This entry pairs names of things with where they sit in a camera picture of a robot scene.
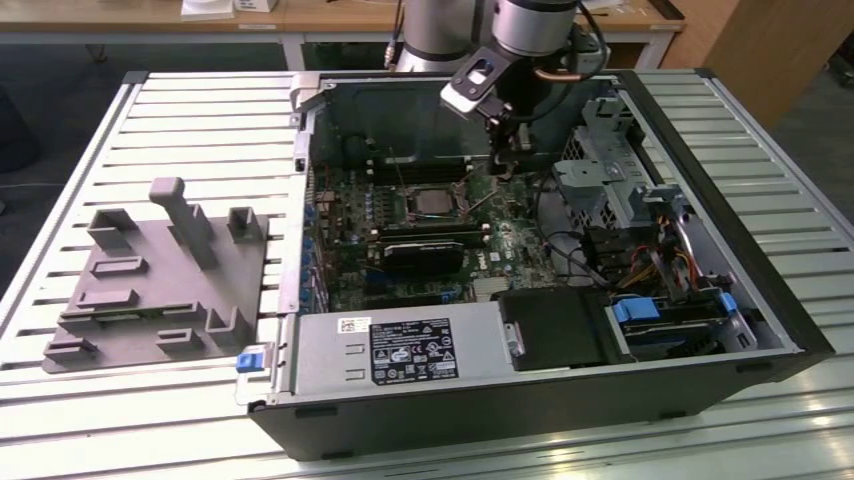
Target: wooden table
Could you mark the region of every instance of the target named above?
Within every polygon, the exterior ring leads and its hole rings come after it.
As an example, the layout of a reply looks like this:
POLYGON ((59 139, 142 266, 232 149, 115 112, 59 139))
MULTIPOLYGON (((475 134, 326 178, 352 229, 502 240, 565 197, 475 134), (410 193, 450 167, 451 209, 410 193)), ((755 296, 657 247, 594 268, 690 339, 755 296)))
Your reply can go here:
POLYGON ((0 0, 0 44, 282 43, 271 13, 182 21, 182 0, 0 0))
MULTIPOLYGON (((306 43, 386 43, 395 14, 388 0, 279 0, 271 13, 182 22, 180 6, 180 0, 0 0, 0 44, 279 43, 288 69, 304 70, 306 43)), ((607 14, 597 21, 614 58, 617 45, 639 46, 637 61, 617 66, 657 68, 683 22, 666 20, 647 0, 595 13, 607 14)))
MULTIPOLYGON (((611 66, 658 68, 685 22, 667 20, 647 0, 629 0, 622 7, 593 13, 613 49, 611 66), (618 47, 626 44, 639 48, 626 51, 618 47)), ((288 69, 306 69, 306 43, 388 42, 394 16, 395 3, 388 0, 287 0, 283 47, 288 69)), ((581 15, 578 22, 587 23, 581 15)))

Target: table leg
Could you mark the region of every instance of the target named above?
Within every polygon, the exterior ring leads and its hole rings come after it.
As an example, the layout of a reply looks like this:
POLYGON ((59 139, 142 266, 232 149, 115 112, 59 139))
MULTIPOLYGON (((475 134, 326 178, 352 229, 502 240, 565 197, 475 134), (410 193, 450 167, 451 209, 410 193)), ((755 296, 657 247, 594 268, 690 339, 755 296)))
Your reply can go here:
POLYGON ((284 52, 284 62, 291 71, 306 70, 306 59, 303 57, 303 44, 306 35, 302 33, 282 34, 282 50, 284 52))
POLYGON ((653 35, 650 42, 643 47, 641 57, 638 57, 635 68, 657 69, 661 66, 673 36, 673 32, 661 32, 653 35))

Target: aluminum extrusion table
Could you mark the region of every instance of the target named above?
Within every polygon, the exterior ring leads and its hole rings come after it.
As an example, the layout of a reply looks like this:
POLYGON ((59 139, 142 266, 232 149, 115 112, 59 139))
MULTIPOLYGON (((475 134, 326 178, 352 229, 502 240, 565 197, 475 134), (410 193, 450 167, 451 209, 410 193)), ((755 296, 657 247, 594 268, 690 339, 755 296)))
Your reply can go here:
POLYGON ((107 206, 162 218, 144 201, 156 176, 182 176, 188 199, 210 216, 232 205, 271 216, 259 341, 275 334, 283 234, 304 196, 288 175, 291 74, 130 75, 0 302, 0 478, 722 480, 850 473, 851 227, 717 80, 693 71, 642 72, 642 79, 837 357, 695 417, 303 464, 235 403, 234 359, 46 374, 41 352, 92 243, 84 225, 107 206))

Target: workbench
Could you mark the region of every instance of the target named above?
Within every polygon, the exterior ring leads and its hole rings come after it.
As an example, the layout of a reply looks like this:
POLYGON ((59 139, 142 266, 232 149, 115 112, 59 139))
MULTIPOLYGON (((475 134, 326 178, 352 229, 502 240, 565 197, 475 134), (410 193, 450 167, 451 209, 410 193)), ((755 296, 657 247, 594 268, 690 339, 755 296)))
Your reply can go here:
MULTIPOLYGON (((271 217, 258 341, 276 334, 276 285, 294 260, 282 258, 283 233, 303 208, 291 194, 291 75, 128 75, 0 301, 0 478, 745 480, 854 468, 851 226, 721 83, 690 70, 641 78, 837 349, 802 374, 694 417, 298 463, 235 402, 231 358, 44 373, 92 245, 87 222, 103 208, 166 218, 146 201, 158 176, 187 180, 211 217, 231 206, 271 217)), ((671 178, 659 147, 646 148, 671 178)))
MULTIPOLYGON (((276 43, 287 68, 304 70, 304 44, 386 44, 395 15, 387 1, 280 0, 271 13, 182 22, 180 6, 180 0, 7 0, 0 2, 0 44, 276 43)), ((617 66, 658 68, 685 22, 665 19, 647 0, 595 13, 609 44, 639 46, 617 66)))

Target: white sticker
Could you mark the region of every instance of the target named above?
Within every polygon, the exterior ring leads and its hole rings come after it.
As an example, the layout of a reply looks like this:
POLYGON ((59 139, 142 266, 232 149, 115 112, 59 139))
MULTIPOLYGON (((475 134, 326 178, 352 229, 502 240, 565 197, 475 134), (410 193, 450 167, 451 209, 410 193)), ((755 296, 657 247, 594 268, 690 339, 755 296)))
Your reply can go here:
POLYGON ((276 26, 264 23, 242 23, 238 28, 240 30, 275 30, 276 26))
POLYGON ((348 317, 338 319, 338 333, 367 333, 371 317, 348 317))

